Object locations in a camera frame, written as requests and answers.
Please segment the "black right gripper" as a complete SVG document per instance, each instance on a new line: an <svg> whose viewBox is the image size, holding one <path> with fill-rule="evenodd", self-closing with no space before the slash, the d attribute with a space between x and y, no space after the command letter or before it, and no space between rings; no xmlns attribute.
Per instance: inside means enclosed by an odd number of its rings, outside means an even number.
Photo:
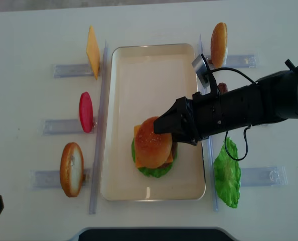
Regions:
<svg viewBox="0 0 298 241"><path fill-rule="evenodd" d="M261 119L261 93L256 85L244 86L223 95L193 94L193 118L198 135L188 126L188 99L177 99L154 121L156 134L173 134L173 142L196 146L207 136L254 125Z"/></svg>

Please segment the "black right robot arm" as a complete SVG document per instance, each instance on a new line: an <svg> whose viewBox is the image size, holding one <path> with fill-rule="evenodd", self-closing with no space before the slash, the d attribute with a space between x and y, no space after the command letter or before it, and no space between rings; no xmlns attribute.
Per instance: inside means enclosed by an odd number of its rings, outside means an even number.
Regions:
<svg viewBox="0 0 298 241"><path fill-rule="evenodd" d="M298 119L298 66L221 94L213 70L205 60L197 75L210 84L211 91L181 97L154 121L156 134L172 134L175 142L196 145L208 136L233 129Z"/></svg>

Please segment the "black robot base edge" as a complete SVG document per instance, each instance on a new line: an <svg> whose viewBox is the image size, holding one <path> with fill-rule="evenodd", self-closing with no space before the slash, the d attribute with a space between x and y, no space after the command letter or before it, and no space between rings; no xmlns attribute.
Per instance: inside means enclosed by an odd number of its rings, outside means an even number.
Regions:
<svg viewBox="0 0 298 241"><path fill-rule="evenodd" d="M79 235L79 240L233 240L217 229L196 228L102 228L89 229Z"/></svg>

